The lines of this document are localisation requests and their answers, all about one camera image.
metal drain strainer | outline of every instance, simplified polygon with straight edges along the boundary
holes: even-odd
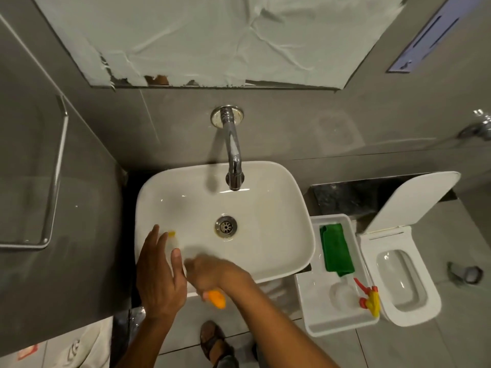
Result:
[[[237,232],[237,221],[229,215],[224,215],[215,222],[215,232],[220,237],[233,236]]]

faucet spout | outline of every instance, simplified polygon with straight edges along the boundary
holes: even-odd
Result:
[[[220,109],[220,119],[224,126],[228,155],[228,173],[225,181],[232,191],[238,191],[244,182],[244,174],[242,173],[242,156],[235,128],[235,117],[231,106],[224,106]]]

pants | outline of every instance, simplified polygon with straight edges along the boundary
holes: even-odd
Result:
[[[268,368],[268,364],[264,359],[264,355],[261,350],[257,349],[257,360],[259,362],[259,368]],[[233,355],[225,355],[222,359],[218,360],[216,368],[239,368],[239,362]]]

person's left hand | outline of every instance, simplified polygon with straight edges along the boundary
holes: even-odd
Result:
[[[186,303],[187,280],[184,275],[181,251],[175,248],[171,255],[172,270],[165,258],[167,233],[159,238],[159,226],[155,225],[145,239],[137,263],[137,289],[146,318],[174,318]]]

white toilet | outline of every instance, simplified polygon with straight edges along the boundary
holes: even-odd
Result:
[[[418,222],[460,179],[457,172],[414,177],[392,194],[357,236],[382,316],[401,327],[436,317],[441,299],[411,235]]]

